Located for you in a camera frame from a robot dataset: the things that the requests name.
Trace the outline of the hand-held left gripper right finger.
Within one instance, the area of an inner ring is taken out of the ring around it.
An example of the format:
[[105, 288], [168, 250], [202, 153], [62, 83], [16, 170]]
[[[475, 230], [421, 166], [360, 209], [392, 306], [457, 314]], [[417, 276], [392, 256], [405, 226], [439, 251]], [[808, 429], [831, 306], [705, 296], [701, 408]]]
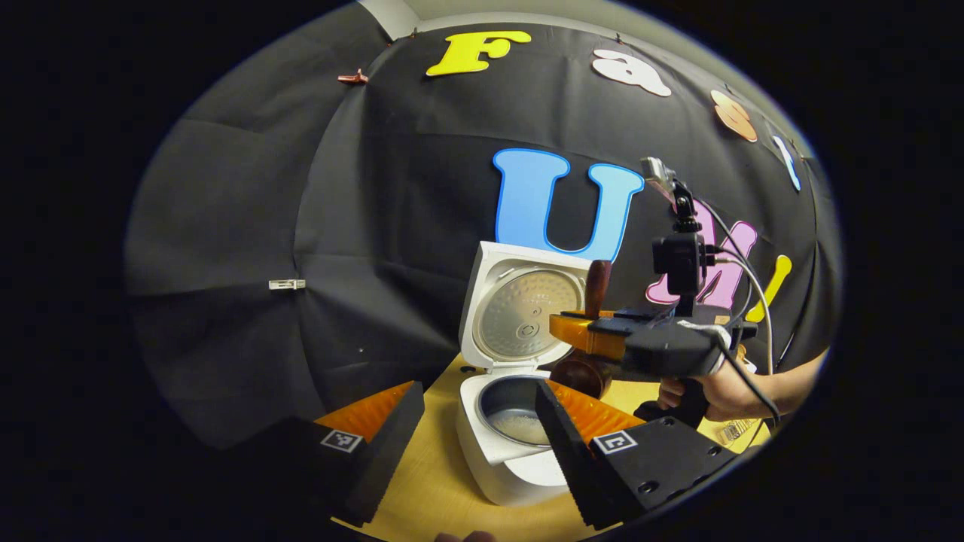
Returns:
[[585, 525], [627, 524], [681, 501], [737, 454], [672, 416], [642, 422], [543, 380], [535, 410]]

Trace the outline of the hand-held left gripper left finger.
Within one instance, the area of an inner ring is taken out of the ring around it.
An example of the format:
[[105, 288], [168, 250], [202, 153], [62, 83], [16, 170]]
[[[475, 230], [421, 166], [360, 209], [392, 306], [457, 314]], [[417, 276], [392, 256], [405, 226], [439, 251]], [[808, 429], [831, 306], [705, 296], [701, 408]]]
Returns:
[[288, 418], [249, 440], [251, 473], [325, 518], [371, 522], [425, 412], [406, 382], [309, 422]]

